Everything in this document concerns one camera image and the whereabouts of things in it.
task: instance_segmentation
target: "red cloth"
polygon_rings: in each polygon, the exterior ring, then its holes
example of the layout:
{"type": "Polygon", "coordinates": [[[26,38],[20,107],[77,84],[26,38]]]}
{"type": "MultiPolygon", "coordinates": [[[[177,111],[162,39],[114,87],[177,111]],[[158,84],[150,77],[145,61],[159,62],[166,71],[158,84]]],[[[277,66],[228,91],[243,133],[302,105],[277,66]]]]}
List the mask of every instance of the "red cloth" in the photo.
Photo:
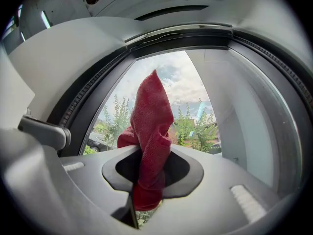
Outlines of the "red cloth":
{"type": "Polygon", "coordinates": [[[158,206],[165,185],[164,164],[170,154],[168,129],[174,121],[164,87],[152,72],[139,86],[131,126],[117,139],[117,147],[139,144],[142,159],[139,179],[133,189],[137,211],[148,211],[158,206]]]}

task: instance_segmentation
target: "cloud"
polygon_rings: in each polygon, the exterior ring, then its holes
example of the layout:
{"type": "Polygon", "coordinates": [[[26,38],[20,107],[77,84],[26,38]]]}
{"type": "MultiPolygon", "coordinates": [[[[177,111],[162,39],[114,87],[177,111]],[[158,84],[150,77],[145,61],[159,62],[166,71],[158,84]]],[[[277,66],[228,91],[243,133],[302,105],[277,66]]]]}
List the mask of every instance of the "cloud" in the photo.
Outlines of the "cloud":
{"type": "Polygon", "coordinates": [[[188,103],[209,102],[202,80],[185,51],[176,51],[137,60],[118,82],[109,99],[108,111],[114,113],[114,95],[130,100],[133,107],[141,82],[156,69],[172,108],[188,103]]]}

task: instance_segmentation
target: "microfiber cloth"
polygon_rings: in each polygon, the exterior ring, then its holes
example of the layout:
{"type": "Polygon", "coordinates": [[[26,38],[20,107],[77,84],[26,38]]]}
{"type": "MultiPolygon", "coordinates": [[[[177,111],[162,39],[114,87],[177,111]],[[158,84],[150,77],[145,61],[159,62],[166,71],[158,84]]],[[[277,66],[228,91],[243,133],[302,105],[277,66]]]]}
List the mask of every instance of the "microfiber cloth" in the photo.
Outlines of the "microfiber cloth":
{"type": "Polygon", "coordinates": [[[139,179],[133,188],[134,207],[149,211],[162,200],[165,185],[164,164],[170,154],[168,129],[174,121],[165,89],[152,72],[139,86],[131,126],[117,139],[117,147],[139,144],[142,158],[139,179]]]}

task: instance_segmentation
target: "white ribbed pad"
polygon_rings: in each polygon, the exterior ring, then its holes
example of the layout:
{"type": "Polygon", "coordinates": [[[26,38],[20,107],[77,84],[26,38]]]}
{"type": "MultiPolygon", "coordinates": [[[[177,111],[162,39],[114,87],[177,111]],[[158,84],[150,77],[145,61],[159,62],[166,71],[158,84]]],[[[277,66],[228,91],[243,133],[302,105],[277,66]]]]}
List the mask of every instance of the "white ribbed pad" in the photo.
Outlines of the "white ribbed pad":
{"type": "Polygon", "coordinates": [[[244,186],[234,186],[230,190],[234,194],[249,223],[253,223],[266,215],[266,210],[244,186]]]}
{"type": "Polygon", "coordinates": [[[68,164],[68,165],[63,166],[65,171],[76,170],[76,169],[79,169],[81,167],[84,167],[84,164],[81,162],[74,163],[74,164],[68,164]]]}

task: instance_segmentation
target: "sky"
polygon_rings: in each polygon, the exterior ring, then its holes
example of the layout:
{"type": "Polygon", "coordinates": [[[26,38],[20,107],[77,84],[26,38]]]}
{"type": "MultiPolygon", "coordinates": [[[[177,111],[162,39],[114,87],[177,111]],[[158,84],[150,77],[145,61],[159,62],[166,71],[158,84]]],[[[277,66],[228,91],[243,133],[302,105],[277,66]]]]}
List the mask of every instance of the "sky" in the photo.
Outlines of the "sky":
{"type": "Polygon", "coordinates": [[[137,60],[129,68],[106,102],[111,119],[114,114],[114,95],[116,94],[120,101],[123,97],[129,99],[131,109],[139,85],[154,69],[165,88],[174,116],[178,117],[179,106],[183,114],[186,114],[186,102],[188,102],[191,118],[196,119],[200,105],[199,98],[204,102],[209,114],[212,105],[195,66],[185,51],[176,51],[137,60]]]}

